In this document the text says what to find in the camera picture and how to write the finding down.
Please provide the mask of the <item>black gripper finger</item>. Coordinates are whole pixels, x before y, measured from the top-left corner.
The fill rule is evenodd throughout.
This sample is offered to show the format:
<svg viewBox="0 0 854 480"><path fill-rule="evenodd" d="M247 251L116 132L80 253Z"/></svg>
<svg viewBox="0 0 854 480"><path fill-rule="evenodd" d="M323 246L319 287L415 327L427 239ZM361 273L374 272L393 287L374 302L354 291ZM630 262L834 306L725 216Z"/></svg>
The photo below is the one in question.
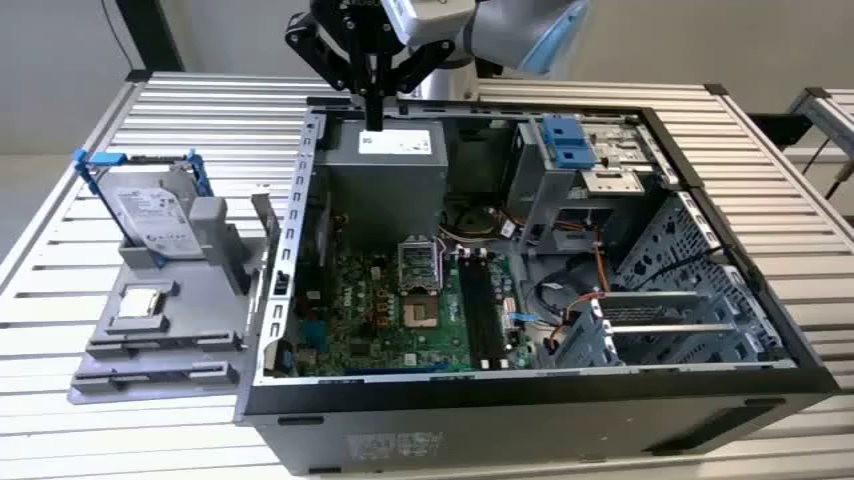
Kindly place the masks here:
<svg viewBox="0 0 854 480"><path fill-rule="evenodd" d="M286 29L286 43L335 90L349 90L362 97L366 129L374 130L375 84L355 21L345 18L343 39L337 40L349 58L341 56L322 38L321 27L311 13L295 14Z"/></svg>
<svg viewBox="0 0 854 480"><path fill-rule="evenodd" d="M398 93L411 93L429 74L439 67L455 48L453 40L439 40L419 46L410 56L393 66L403 44L393 31L377 34L377 68L374 77L374 129L383 129L385 100Z"/></svg>

